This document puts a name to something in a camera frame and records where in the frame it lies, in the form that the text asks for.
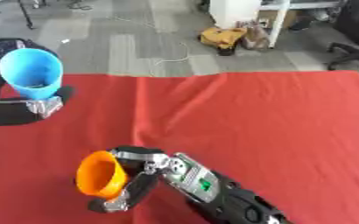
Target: gray carpet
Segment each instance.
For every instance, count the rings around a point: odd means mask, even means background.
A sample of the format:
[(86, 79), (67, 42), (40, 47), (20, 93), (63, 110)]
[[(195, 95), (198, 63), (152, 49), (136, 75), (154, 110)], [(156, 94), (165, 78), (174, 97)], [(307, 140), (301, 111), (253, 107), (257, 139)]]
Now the gray carpet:
[[(67, 0), (48, 0), (33, 10), (25, 0), (37, 29), (28, 30), (14, 1), (0, 3), (0, 37), (38, 41), (56, 51), (67, 74), (134, 76), (191, 76), (219, 72), (324, 70), (339, 54), (326, 53), (332, 41), (347, 42), (328, 25), (280, 36), (275, 49), (253, 52), (238, 49), (220, 57), (196, 36), (213, 25), (195, 9), (194, 0), (87, 0), (92, 10), (70, 10)], [(162, 60), (180, 60), (162, 62)], [(359, 69), (347, 64), (345, 69)]]

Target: desk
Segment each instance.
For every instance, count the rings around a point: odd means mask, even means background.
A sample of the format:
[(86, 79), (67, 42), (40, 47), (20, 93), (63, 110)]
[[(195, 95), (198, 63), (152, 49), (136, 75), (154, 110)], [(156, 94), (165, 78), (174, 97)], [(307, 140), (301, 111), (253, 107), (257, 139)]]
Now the desk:
[(282, 30), (282, 25), (285, 21), (285, 15), (289, 10), (332, 8), (338, 4), (339, 1), (335, 0), (309, 0), (308, 2), (301, 1), (300, 3), (294, 3), (293, 0), (277, 0), (274, 3), (262, 5), (260, 8), (262, 11), (278, 11), (270, 35), (270, 48), (275, 47), (280, 31)]
[(0, 224), (206, 223), (163, 184), (128, 213), (89, 212), (76, 169), (119, 144), (184, 151), (293, 223), (359, 224), (359, 73), (83, 74), (64, 83), (76, 93), (61, 111), (0, 127)]

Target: yellow bag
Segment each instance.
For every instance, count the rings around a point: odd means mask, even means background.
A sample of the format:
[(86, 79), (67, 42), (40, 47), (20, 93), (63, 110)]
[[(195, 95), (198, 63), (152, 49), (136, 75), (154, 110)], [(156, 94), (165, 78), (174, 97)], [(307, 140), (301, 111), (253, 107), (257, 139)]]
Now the yellow bag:
[(218, 49), (230, 49), (234, 51), (236, 43), (246, 33), (246, 31), (246, 28), (223, 30), (218, 27), (211, 27), (201, 33), (200, 42), (205, 45), (215, 46)]

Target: robotic arm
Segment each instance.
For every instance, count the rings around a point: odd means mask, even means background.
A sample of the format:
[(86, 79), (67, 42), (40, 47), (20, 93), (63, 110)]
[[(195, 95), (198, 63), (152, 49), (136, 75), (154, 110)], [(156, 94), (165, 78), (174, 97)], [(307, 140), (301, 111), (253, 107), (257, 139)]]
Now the robotic arm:
[(161, 150), (124, 146), (109, 150), (128, 170), (139, 173), (115, 199), (94, 199), (89, 209), (100, 213), (134, 207), (161, 177), (188, 199), (188, 204), (211, 223), (288, 224), (276, 207), (245, 190), (233, 179), (211, 171), (183, 153), (167, 156)]

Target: metal bracket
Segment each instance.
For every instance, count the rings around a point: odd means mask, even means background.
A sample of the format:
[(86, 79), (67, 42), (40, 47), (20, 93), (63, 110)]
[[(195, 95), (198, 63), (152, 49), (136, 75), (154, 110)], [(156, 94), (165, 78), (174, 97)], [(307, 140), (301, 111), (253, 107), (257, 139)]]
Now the metal bracket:
[(61, 97), (54, 96), (43, 101), (20, 100), (20, 101), (0, 101), (0, 104), (25, 103), (25, 106), (34, 114), (39, 114), (43, 119), (51, 116), (54, 112), (61, 109), (64, 104)]
[(106, 212), (114, 213), (116, 211), (128, 211), (128, 203), (130, 195), (126, 189), (121, 191), (121, 194), (115, 199), (107, 200), (103, 203)]

